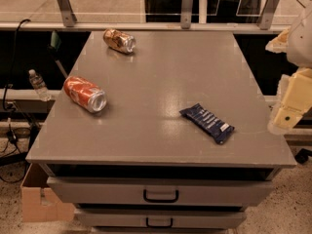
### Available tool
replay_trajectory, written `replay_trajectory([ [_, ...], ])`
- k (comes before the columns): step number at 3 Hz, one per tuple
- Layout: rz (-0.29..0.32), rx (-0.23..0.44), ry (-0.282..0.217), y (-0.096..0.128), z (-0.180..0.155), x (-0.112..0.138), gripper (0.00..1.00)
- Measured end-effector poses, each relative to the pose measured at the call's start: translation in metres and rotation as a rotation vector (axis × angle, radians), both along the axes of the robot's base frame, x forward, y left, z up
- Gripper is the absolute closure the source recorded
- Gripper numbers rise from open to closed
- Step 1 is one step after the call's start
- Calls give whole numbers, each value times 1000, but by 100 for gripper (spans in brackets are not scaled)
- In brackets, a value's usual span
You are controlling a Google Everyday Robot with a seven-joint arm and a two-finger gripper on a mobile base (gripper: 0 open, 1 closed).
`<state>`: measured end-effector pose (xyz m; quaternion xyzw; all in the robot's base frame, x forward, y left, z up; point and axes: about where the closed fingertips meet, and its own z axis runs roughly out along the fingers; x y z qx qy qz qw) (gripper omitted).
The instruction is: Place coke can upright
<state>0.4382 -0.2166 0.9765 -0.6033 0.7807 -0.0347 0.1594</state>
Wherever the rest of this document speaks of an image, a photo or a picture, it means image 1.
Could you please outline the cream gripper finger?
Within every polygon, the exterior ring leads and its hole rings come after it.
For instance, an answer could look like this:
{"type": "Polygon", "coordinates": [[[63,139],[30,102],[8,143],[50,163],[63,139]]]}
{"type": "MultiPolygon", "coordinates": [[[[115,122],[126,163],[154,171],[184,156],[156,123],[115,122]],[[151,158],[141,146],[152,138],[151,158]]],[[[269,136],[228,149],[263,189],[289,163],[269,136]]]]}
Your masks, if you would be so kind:
{"type": "Polygon", "coordinates": [[[300,67],[292,76],[283,74],[267,125],[273,135],[289,132],[312,108],[312,69],[300,67]]]}
{"type": "Polygon", "coordinates": [[[285,53],[288,47],[289,33],[288,28],[283,30],[277,37],[267,43],[265,50],[276,54],[285,53]]]}

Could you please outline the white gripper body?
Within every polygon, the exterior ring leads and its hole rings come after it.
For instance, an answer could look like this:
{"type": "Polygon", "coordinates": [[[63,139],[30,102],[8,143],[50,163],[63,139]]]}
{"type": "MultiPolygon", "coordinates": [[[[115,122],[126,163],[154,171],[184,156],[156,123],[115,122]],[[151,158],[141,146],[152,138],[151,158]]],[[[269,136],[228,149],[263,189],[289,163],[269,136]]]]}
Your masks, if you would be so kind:
{"type": "Polygon", "coordinates": [[[300,67],[312,67],[312,4],[292,23],[288,36],[287,59],[300,67]]]}

